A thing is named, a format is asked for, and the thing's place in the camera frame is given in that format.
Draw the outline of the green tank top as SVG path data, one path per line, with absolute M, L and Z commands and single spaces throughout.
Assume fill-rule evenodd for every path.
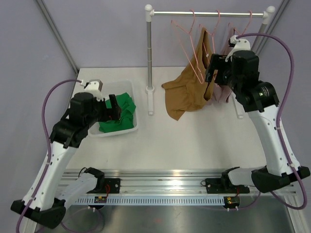
M 116 95 L 116 99 L 121 108 L 121 117 L 119 120 L 99 122 L 100 132 L 111 133 L 134 128 L 134 112 L 136 110 L 136 105 L 133 99 L 127 92 Z

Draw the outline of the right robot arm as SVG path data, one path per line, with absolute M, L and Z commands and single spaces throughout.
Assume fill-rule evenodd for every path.
M 278 190 L 298 179 L 310 176 L 308 167 L 301 166 L 293 154 L 286 158 L 278 130 L 279 100 L 273 85 L 259 80 L 259 57 L 250 50 L 231 56 L 212 54 L 206 70 L 206 81 L 228 86 L 252 120 L 266 158 L 262 168 L 234 167 L 222 172 L 221 188 L 232 192 L 237 186 L 254 186 L 267 193 Z

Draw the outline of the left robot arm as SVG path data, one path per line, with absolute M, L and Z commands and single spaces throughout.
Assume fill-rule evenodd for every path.
M 97 100 L 91 93 L 79 92 L 70 100 L 69 108 L 53 126 L 48 137 L 48 152 L 29 193 L 13 201 L 11 210 L 44 227 L 54 229 L 63 220 L 66 210 L 88 192 L 109 191 L 104 172 L 89 167 L 59 196 L 56 190 L 63 173 L 79 148 L 88 130 L 96 122 L 118 120 L 121 108 L 115 95 L 109 95 L 110 107 L 105 100 Z

